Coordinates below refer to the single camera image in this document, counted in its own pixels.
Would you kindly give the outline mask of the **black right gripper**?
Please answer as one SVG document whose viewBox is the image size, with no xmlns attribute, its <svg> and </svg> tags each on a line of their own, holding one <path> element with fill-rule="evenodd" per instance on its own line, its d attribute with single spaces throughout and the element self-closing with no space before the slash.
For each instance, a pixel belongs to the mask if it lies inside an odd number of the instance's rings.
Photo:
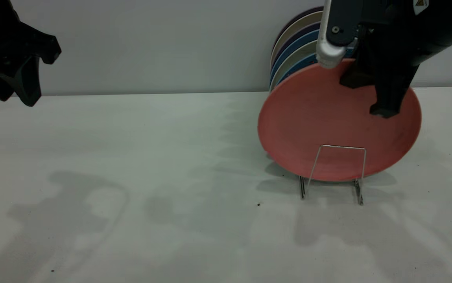
<svg viewBox="0 0 452 283">
<path fill-rule="evenodd" d="M 418 65 L 439 52 L 438 0 L 363 0 L 360 24 L 373 32 L 364 40 L 380 54 L 395 51 L 403 63 L 356 59 L 340 77 L 348 88 L 374 86 L 371 115 L 400 113 Z"/>
</svg>

